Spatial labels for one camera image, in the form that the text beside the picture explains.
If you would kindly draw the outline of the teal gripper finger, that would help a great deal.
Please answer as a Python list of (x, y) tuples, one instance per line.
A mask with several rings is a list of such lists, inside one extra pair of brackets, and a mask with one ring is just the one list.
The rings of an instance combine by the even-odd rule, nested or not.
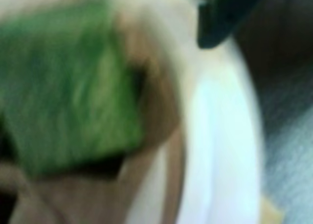
[(204, 0), (198, 6), (197, 43), (215, 48), (238, 26), (259, 0)]

